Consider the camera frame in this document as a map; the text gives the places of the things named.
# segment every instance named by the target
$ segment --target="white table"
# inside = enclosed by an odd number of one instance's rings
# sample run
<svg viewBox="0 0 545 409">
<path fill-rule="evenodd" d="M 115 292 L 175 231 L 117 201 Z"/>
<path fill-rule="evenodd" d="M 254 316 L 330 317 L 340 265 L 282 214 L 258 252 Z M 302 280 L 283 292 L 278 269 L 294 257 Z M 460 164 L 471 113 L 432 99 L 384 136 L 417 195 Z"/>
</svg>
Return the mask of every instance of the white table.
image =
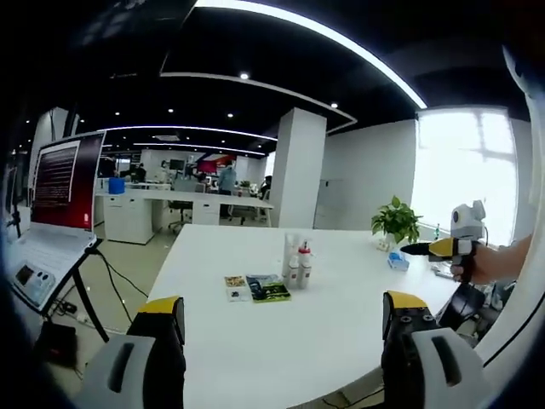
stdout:
<svg viewBox="0 0 545 409">
<path fill-rule="evenodd" d="M 229 302 L 226 275 L 280 274 L 285 229 L 186 226 L 149 299 L 184 297 L 184 407 L 279 409 L 333 392 L 380 365 L 382 294 L 422 298 L 432 314 L 457 283 L 424 257 L 392 270 L 369 232 L 306 230 L 313 273 L 288 302 Z"/>
<path fill-rule="evenodd" d="M 122 194 L 109 194 L 108 192 L 97 192 L 96 196 L 104 198 L 124 197 L 130 199 L 146 199 L 146 200 L 170 200 L 181 202 L 205 202 L 213 205 L 231 205 L 255 207 L 263 209 L 267 216 L 267 225 L 271 227 L 270 210 L 274 206 L 263 200 L 256 198 L 245 198 L 239 196 L 225 196 L 213 193 L 194 193 L 194 192 L 177 192 L 174 190 L 143 190 L 143 189 L 127 189 Z"/>
<path fill-rule="evenodd" d="M 138 183 L 132 182 L 132 181 L 127 181 L 127 182 L 125 182 L 125 186 L 126 187 L 131 187 L 131 188 L 144 187 L 145 189 L 155 187 L 158 190 L 170 190 L 170 183 L 153 183 L 153 182 L 150 182 L 150 181 L 143 181 L 143 182 L 138 182 Z"/>
</svg>

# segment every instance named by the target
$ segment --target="tissue box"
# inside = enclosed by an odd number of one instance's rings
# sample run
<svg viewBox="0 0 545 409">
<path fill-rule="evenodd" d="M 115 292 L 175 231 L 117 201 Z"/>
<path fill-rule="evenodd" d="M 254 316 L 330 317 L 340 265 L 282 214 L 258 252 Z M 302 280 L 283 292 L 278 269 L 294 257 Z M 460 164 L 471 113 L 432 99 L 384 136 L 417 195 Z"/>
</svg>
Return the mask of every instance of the tissue box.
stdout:
<svg viewBox="0 0 545 409">
<path fill-rule="evenodd" d="M 407 271 L 409 269 L 409 262 L 405 259 L 404 254 L 395 251 L 388 254 L 388 265 L 394 270 Z"/>
</svg>

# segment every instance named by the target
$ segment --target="book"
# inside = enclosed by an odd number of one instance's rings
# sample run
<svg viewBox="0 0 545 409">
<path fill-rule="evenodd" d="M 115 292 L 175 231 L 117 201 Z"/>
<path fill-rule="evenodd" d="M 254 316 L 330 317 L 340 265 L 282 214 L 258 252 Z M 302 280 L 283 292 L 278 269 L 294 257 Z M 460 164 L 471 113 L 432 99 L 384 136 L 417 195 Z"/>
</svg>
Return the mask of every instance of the book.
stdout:
<svg viewBox="0 0 545 409">
<path fill-rule="evenodd" d="M 290 292 L 276 274 L 247 275 L 246 281 L 254 302 L 288 301 L 291 299 Z"/>
</svg>

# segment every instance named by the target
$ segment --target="black ceiling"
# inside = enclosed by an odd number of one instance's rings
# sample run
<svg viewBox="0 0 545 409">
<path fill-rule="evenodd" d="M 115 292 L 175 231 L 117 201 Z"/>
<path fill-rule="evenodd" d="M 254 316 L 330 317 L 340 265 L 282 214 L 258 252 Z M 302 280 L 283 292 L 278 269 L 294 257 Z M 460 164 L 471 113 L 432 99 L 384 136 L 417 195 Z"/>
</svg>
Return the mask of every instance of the black ceiling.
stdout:
<svg viewBox="0 0 545 409">
<path fill-rule="evenodd" d="M 130 30 L 119 42 L 112 22 L 119 15 L 122 21 L 130 21 L 139 7 L 152 6 L 152 2 L 136 4 L 120 13 L 122 3 L 96 14 L 87 31 L 73 40 L 85 42 L 89 31 L 93 38 L 100 38 L 92 53 L 80 50 L 77 55 L 89 72 L 100 75 L 89 80 L 74 75 L 64 87 L 49 89 L 56 93 L 56 105 L 75 107 L 84 120 L 77 132 L 171 124 L 274 136 L 279 119 L 293 107 L 325 116 L 329 130 L 349 122 L 338 112 L 278 91 L 219 79 L 161 78 L 161 68 L 234 77 L 247 72 L 252 80 L 327 105 L 337 102 L 340 110 L 358 120 L 345 130 L 414 118 L 418 109 L 368 62 L 306 28 L 228 9 L 195 8 L 185 20 L 182 13 L 168 20 L 165 16 L 176 2 L 161 0 L 154 3 L 153 13 L 141 13 L 146 18 L 138 24 L 127 24 Z M 168 7 L 161 9 L 161 3 Z M 387 63 L 429 107 L 491 104 L 508 107 L 515 118 L 528 119 L 524 96 L 503 63 L 497 21 L 485 3 L 479 3 L 480 7 L 466 0 L 452 4 L 405 0 L 259 3 L 304 15 L 351 38 Z M 273 141 L 249 136 L 177 132 L 184 143 L 189 137 L 198 145 L 275 150 Z M 153 135 L 174 133 L 120 130 L 109 132 L 106 143 L 126 149 L 132 142 L 155 142 Z"/>
</svg>

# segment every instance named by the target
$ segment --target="small box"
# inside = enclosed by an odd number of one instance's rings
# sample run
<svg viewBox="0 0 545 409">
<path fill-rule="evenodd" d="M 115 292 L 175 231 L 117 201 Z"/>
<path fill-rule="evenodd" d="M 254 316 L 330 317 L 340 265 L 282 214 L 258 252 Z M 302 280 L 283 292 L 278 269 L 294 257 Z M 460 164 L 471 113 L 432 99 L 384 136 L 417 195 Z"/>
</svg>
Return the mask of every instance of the small box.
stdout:
<svg viewBox="0 0 545 409">
<path fill-rule="evenodd" d="M 404 254 L 396 251 L 388 254 L 388 265 L 394 270 L 407 271 L 409 269 L 409 262 L 405 259 Z"/>
<path fill-rule="evenodd" d="M 110 179 L 108 179 L 108 193 L 125 193 L 125 180 L 122 177 L 111 177 Z"/>
</svg>

